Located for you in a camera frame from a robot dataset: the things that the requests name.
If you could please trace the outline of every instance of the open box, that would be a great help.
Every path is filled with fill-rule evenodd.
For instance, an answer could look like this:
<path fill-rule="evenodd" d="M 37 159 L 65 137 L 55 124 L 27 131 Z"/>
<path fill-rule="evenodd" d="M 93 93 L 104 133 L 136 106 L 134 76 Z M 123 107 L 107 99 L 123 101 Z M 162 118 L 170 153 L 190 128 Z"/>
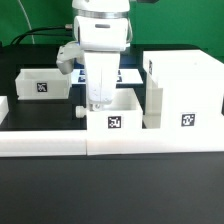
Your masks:
<path fill-rule="evenodd" d="M 67 99 L 70 79 L 58 69 L 21 69 L 15 80 L 18 99 Z"/>
<path fill-rule="evenodd" d="M 88 131 L 142 128 L 142 108 L 133 89 L 116 89 L 113 102 L 99 112 L 87 108 Z"/>

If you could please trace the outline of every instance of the black panel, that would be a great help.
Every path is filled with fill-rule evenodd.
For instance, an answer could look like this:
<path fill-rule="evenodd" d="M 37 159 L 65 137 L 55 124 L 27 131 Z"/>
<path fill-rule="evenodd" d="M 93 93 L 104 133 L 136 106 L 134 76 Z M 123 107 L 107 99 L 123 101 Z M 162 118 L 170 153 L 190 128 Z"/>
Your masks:
<path fill-rule="evenodd" d="M 137 0 L 138 3 L 156 3 L 159 0 Z"/>

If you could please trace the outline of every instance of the white container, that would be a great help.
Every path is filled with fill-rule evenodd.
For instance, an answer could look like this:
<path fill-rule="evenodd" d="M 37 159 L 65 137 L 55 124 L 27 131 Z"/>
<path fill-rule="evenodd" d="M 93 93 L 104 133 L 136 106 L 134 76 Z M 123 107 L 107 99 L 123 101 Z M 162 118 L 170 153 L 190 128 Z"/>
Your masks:
<path fill-rule="evenodd" d="M 71 76 L 58 69 L 21 69 L 16 78 L 19 100 L 67 99 Z"/>
<path fill-rule="evenodd" d="M 9 112 L 8 101 L 6 96 L 0 96 L 0 125 Z"/>
<path fill-rule="evenodd" d="M 87 130 L 105 132 L 110 130 L 137 130 L 142 128 L 142 108 L 133 89 L 116 89 L 110 105 L 102 111 L 86 111 Z"/>

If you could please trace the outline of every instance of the white platform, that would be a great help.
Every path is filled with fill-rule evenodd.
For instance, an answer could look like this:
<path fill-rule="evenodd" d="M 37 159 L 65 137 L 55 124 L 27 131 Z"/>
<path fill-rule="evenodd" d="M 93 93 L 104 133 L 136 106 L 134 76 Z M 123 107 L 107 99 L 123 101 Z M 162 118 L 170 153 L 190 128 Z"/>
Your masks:
<path fill-rule="evenodd" d="M 73 85 L 85 85 L 85 80 L 85 71 L 83 69 L 73 70 L 71 74 L 71 82 Z M 143 81 L 137 69 L 120 69 L 120 73 L 117 75 L 117 84 L 143 84 Z"/>

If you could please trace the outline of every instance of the white base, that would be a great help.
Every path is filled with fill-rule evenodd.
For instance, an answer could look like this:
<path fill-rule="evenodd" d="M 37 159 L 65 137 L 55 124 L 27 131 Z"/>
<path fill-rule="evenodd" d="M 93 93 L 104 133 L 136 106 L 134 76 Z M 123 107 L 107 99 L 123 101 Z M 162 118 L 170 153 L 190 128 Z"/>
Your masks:
<path fill-rule="evenodd" d="M 136 153 L 224 152 L 224 128 L 211 130 L 127 130 L 0 132 L 0 157 Z"/>

